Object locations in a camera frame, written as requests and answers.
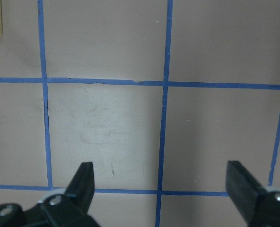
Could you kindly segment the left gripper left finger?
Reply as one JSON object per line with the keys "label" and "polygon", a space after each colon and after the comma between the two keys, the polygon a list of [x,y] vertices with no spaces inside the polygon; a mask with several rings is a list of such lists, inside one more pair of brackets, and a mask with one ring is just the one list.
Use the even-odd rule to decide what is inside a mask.
{"label": "left gripper left finger", "polygon": [[64,195],[70,198],[84,214],[88,213],[95,193],[94,168],[92,162],[83,162],[73,176]]}

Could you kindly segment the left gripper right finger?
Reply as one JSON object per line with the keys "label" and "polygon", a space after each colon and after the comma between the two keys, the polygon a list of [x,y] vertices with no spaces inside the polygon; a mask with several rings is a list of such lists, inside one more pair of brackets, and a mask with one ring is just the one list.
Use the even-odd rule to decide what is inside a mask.
{"label": "left gripper right finger", "polygon": [[227,162],[225,188],[245,222],[252,223],[268,193],[266,189],[239,161],[235,160]]}

